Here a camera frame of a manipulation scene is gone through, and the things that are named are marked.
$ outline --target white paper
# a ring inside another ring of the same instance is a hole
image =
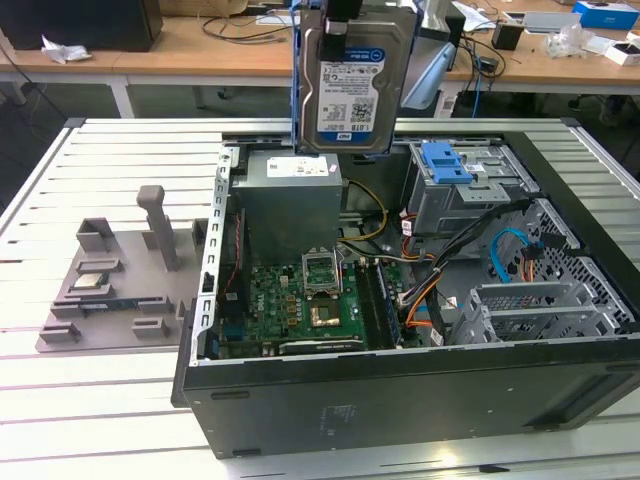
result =
[[[496,28],[495,22],[492,22],[487,17],[478,12],[475,8],[471,8],[464,3],[460,2],[451,2],[453,3],[458,10],[464,15],[466,18],[464,22],[464,31],[472,32],[475,29],[483,30],[483,29],[491,29]]]
[[[58,43],[51,42],[42,35],[42,53],[49,57],[54,62],[65,64],[67,62],[77,62],[79,60],[86,60],[91,58],[91,54],[87,52],[87,49],[82,45],[74,45],[67,47],[66,45],[60,45]]]
[[[616,43],[615,40],[611,40],[605,37],[594,36],[591,40],[589,40],[586,45],[582,47],[583,50],[587,52],[597,53],[598,55],[604,55],[609,47]]]

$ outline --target computer tower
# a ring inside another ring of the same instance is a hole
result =
[[[158,0],[0,0],[0,28],[17,50],[42,47],[42,35],[89,50],[146,52],[162,29]]]

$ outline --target yellow wire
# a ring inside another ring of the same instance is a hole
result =
[[[378,198],[378,196],[375,193],[373,193],[371,190],[369,190],[369,188],[366,187],[364,184],[358,182],[357,180],[349,180],[349,183],[355,183],[361,189],[367,192],[371,196],[371,198],[373,198],[376,201],[376,203],[380,206],[380,210],[382,210],[382,223],[380,224],[380,228],[378,228],[375,232],[367,233],[366,235],[359,235],[357,237],[342,237],[342,238],[339,238],[338,241],[358,242],[360,240],[368,240],[369,238],[375,237],[376,235],[381,233],[384,230],[384,228],[387,226],[387,210],[384,208],[384,204]]]

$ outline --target cpu socket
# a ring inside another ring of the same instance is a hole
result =
[[[340,300],[321,297],[307,301],[312,327],[339,327]]]

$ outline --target label sticker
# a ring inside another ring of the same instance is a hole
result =
[[[440,335],[435,328],[431,329],[431,341],[436,347],[441,347],[443,343],[442,335]]]
[[[318,132],[355,142],[373,131],[378,107],[373,79],[384,69],[384,58],[379,48],[347,48],[344,62],[320,62]]]
[[[109,306],[106,303],[88,303],[87,305],[80,305],[85,310],[107,310]]]
[[[328,177],[327,157],[271,157],[267,177]]]
[[[476,164],[467,164],[464,166],[464,168],[467,170],[467,172],[471,173],[471,172],[484,172],[484,167],[482,165],[480,165],[479,163]]]
[[[440,306],[440,310],[452,310],[458,308],[458,299],[456,297],[447,297],[444,305]]]
[[[403,220],[402,221],[402,234],[405,237],[410,237],[411,236],[411,221],[410,220]]]
[[[354,421],[356,413],[355,405],[324,407],[320,411],[320,435],[323,437],[336,437],[340,432],[348,432],[349,424]]]

